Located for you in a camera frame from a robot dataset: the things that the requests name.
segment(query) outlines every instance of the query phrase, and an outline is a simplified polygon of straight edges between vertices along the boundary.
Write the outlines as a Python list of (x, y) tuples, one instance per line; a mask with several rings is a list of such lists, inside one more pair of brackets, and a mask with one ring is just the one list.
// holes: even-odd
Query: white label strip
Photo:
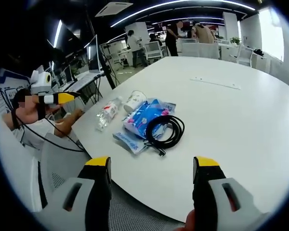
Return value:
[(241, 87), (239, 85), (235, 84), (235, 83), (225, 83), (225, 82), (222, 82), (222, 81), (211, 80), (211, 79), (203, 78), (203, 77), (195, 77), (195, 78), (191, 78), (191, 80), (198, 81), (198, 82), (203, 82), (203, 83), (210, 83), (210, 84), (215, 84), (215, 85), (218, 85), (218, 86), (223, 86), (223, 87), (227, 87), (227, 88), (241, 90)]

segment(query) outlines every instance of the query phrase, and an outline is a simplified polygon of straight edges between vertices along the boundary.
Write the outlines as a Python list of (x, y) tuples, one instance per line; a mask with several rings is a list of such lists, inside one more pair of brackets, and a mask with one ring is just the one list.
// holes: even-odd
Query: plastic bottle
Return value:
[(108, 126), (113, 117), (118, 113), (122, 105), (122, 97), (117, 97), (107, 103), (105, 107), (96, 115), (96, 128), (103, 131)]

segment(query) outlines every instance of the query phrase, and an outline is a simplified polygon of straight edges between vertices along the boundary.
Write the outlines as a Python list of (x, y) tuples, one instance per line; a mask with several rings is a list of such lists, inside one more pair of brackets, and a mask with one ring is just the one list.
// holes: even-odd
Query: round table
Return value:
[[(223, 86), (233, 84), (239, 89)], [(102, 106), (117, 96), (127, 99), (133, 90), (175, 103), (175, 115), (185, 123), (180, 142), (164, 157), (152, 148), (133, 155), (113, 138), (122, 128), (123, 109), (106, 130), (94, 129)], [(262, 212), (276, 210), (289, 193), (289, 86), (250, 67), (165, 57), (104, 96), (73, 131), (91, 157), (111, 157), (112, 179), (122, 189), (179, 221), (193, 209), (194, 156), (216, 160)]]

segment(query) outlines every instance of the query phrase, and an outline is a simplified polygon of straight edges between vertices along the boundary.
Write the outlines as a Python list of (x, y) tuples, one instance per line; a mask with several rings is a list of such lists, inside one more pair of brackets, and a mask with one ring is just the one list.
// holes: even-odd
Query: air vent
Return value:
[(101, 17), (106, 15), (114, 15), (117, 14), (124, 9), (128, 8), (129, 6), (132, 6), (133, 3), (129, 2), (110, 2), (106, 6), (104, 6), (99, 13), (96, 14), (95, 17)]

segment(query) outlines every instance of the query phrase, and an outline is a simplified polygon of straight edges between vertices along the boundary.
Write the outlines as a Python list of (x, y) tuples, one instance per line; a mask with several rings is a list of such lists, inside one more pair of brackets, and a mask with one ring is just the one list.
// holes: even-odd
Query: man in beige shirt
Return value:
[(202, 43), (214, 43), (215, 36), (213, 32), (200, 22), (194, 21), (192, 27), (192, 39), (198, 39)]

